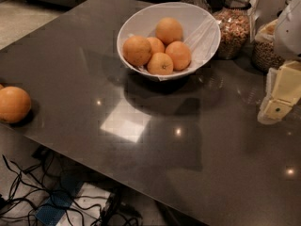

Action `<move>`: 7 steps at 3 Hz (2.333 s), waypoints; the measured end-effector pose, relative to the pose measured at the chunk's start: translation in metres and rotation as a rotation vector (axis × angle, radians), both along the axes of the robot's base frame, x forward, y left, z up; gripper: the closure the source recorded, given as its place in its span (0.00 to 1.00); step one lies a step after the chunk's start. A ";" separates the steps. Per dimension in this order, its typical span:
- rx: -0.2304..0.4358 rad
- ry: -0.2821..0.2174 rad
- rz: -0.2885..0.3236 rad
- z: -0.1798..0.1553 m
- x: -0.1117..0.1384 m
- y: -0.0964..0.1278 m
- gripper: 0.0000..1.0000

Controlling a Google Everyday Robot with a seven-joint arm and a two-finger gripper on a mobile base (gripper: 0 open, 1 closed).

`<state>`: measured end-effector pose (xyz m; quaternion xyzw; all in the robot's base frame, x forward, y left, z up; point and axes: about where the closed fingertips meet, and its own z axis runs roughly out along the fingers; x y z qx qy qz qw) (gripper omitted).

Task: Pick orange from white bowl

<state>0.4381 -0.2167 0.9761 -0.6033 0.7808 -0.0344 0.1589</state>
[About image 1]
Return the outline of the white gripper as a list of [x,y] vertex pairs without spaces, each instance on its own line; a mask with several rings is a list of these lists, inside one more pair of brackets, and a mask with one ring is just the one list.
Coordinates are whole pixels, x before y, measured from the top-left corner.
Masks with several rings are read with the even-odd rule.
[[[274,51],[286,60],[301,59],[301,0],[292,0],[278,16]],[[285,61],[278,69],[270,68],[265,91],[258,122],[275,124],[282,121],[301,99],[301,63]]]

